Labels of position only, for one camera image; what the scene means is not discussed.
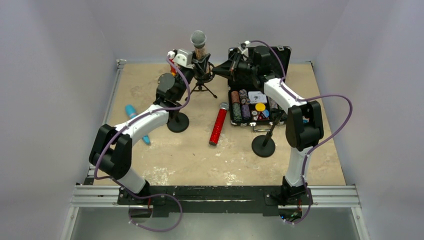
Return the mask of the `tripod shock mount stand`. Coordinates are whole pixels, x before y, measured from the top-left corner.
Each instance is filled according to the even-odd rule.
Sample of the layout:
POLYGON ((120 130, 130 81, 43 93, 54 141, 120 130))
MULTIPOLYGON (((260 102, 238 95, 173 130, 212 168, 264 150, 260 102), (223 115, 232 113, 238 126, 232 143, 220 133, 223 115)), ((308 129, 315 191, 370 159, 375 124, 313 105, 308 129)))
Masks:
POLYGON ((196 80, 195 86, 190 90, 191 93, 194 92, 209 92, 215 99, 218 98, 207 86, 207 83, 210 83, 215 74, 212 72, 214 65, 212 63, 206 68, 206 70, 201 69, 198 66, 193 66, 194 70, 194 79, 196 80))

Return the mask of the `silver glitter microphone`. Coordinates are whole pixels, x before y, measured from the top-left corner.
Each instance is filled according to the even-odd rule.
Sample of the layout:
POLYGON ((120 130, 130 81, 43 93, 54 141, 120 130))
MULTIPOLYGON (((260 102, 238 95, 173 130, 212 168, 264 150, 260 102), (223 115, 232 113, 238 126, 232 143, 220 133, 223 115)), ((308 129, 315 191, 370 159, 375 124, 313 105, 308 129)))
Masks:
POLYGON ((190 36, 190 42, 194 46, 195 59, 200 60, 205 54, 208 54, 206 50, 207 37, 201 30, 195 30, 190 36))

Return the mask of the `blue toy microphone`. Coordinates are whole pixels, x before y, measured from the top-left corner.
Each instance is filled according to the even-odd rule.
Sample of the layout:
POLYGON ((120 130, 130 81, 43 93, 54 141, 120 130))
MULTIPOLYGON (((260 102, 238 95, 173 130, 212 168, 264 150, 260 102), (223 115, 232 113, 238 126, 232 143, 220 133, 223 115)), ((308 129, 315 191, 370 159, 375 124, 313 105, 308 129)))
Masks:
MULTIPOLYGON (((125 113, 126 113, 126 115, 128 116, 128 118, 131 120, 131 119, 133 119, 133 118, 135 118, 137 115, 138 115, 138 113, 137 113, 137 111, 136 111, 136 109, 134 108, 134 106, 133 105, 131 105, 131 104, 127 104, 126 106, 125 106, 125 113)), ((146 144, 146 145, 150 145, 151 144, 151 141, 150 141, 150 138, 149 138, 149 136, 148 135, 145 135, 145 136, 143 136, 142 137, 142 141, 146 144)))

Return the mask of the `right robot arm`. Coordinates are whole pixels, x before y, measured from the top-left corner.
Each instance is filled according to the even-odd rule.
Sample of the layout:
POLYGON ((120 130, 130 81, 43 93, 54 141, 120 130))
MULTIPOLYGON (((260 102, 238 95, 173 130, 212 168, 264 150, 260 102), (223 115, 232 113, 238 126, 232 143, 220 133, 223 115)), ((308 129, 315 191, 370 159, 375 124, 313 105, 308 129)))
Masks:
POLYGON ((324 136, 320 103, 302 100, 285 84, 286 71, 274 47, 259 45, 235 50, 212 72, 233 82, 250 80, 280 106, 275 116, 279 122, 286 115, 285 137, 291 150, 280 192, 274 198, 283 202, 305 195, 311 153, 324 136))

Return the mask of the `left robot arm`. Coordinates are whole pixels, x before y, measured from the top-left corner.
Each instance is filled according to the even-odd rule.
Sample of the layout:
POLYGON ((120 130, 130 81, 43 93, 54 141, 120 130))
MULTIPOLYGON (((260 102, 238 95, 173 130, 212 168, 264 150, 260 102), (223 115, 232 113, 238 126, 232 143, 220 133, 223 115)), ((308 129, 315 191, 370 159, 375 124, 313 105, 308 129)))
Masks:
POLYGON ((132 168, 133 146, 155 129, 167 126, 173 133, 185 131, 190 124, 188 116, 180 110, 180 100, 184 94, 191 94, 192 79, 200 80, 209 76, 210 54, 198 56, 194 51, 172 50, 166 61, 176 71, 176 75, 164 73, 158 79, 155 100, 147 110, 127 120, 111 126, 102 125, 95 137, 89 155, 89 162, 94 166, 94 178, 101 180, 99 171, 105 178, 116 181, 128 192, 146 199, 150 194, 150 184, 132 168))

